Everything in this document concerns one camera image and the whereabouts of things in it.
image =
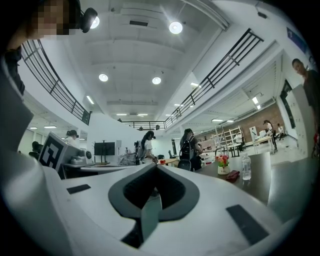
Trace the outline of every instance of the brick wall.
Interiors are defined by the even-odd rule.
[[[241,121],[234,122],[231,125],[225,126],[223,127],[223,129],[224,131],[228,131],[229,129],[234,129],[238,126],[241,126],[244,133],[245,142],[247,143],[252,141],[249,128],[255,126],[256,131],[258,132],[258,135],[259,135],[260,131],[267,128],[266,125],[263,125],[264,120],[269,120],[273,128],[276,130],[276,132],[278,132],[277,124],[280,124],[281,126],[283,126],[284,130],[286,130],[284,120],[281,116],[279,107],[276,103],[259,111],[258,113],[252,116],[249,116],[246,119],[243,119]],[[207,140],[209,140],[212,134],[216,134],[216,132],[201,134],[197,136],[197,138],[200,138],[204,141],[204,136],[206,136]]]

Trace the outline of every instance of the round ceiling light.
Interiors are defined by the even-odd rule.
[[[160,77],[155,77],[154,79],[152,79],[152,83],[154,83],[155,85],[158,85],[161,83],[161,78]]]
[[[99,75],[99,79],[102,81],[102,82],[106,82],[108,81],[108,76],[106,74],[100,74]]]
[[[182,25],[178,21],[174,21],[170,24],[169,30],[172,34],[179,34],[182,31]]]
[[[98,27],[99,23],[100,23],[100,19],[99,19],[98,16],[97,16],[97,17],[95,18],[95,20],[93,21],[90,29],[95,29],[96,27]]]

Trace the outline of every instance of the flower pot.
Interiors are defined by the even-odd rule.
[[[229,166],[225,166],[225,167],[218,166],[218,174],[219,175],[227,175],[228,173],[230,173],[230,167]]]

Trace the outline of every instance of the potted plant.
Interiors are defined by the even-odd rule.
[[[229,156],[226,154],[222,154],[215,157],[215,161],[218,162],[218,174],[226,175],[230,173],[228,159],[229,159]]]

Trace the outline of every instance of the bag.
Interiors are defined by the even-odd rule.
[[[194,147],[191,145],[192,140],[195,138],[195,136],[191,136],[188,139],[186,139],[184,141],[184,143],[181,146],[181,150],[180,150],[180,160],[187,160],[190,161],[192,158],[194,158],[195,154],[195,149]]]

